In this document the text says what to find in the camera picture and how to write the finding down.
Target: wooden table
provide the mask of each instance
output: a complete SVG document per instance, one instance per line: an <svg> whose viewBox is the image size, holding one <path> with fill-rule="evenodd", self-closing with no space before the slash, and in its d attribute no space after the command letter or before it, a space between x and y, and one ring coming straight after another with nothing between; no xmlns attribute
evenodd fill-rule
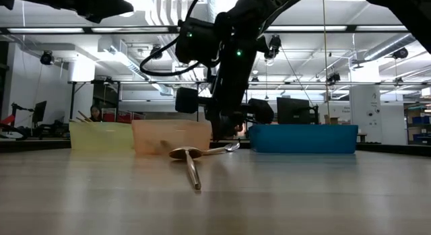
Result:
<svg viewBox="0 0 431 235"><path fill-rule="evenodd" d="M0 155L0 234L429 234L431 160L68 149Z"/></svg>

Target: spoon handle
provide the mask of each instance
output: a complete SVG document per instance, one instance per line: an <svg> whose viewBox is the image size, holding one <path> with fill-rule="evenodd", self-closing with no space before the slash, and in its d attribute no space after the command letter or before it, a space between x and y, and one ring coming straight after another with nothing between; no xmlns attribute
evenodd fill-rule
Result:
<svg viewBox="0 0 431 235"><path fill-rule="evenodd" d="M191 158L188 150L186 150L186 157L187 157L187 169L189 170L191 182L193 183L193 186L195 187L195 189L200 190L201 181L199 179L199 174L197 173L195 162Z"/></svg>
<svg viewBox="0 0 431 235"><path fill-rule="evenodd" d="M224 147L219 147L219 148L210 149L208 151L204 151L203 155L219 154L219 153L225 152L225 151L226 151L226 149Z"/></svg>

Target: computer monitor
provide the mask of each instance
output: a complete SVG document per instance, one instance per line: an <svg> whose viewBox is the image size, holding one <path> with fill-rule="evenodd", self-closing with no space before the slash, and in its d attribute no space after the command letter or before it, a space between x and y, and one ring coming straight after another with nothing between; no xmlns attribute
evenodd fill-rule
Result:
<svg viewBox="0 0 431 235"><path fill-rule="evenodd" d="M292 98L277 98L279 124L310 124L310 102Z"/></svg>
<svg viewBox="0 0 431 235"><path fill-rule="evenodd" d="M43 116L45 115L45 108L46 108L46 101L36 104L36 106L34 107L33 118L32 118L33 123L37 124L43 121Z"/></svg>

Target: security camera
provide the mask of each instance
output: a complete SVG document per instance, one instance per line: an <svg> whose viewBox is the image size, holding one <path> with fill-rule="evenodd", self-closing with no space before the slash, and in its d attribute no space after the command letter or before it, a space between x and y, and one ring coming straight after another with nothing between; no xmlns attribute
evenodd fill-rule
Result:
<svg viewBox="0 0 431 235"><path fill-rule="evenodd" d="M44 51L43 55L40 57L40 63L43 65L51 66L54 64L54 57L52 51Z"/></svg>

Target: orange bin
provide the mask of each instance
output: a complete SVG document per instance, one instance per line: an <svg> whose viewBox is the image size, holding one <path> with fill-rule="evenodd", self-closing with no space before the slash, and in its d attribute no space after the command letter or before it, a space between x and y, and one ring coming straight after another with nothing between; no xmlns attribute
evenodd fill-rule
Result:
<svg viewBox="0 0 431 235"><path fill-rule="evenodd" d="M186 120L132 121L133 141L138 155L168 154L178 147L209 149L211 126Z"/></svg>

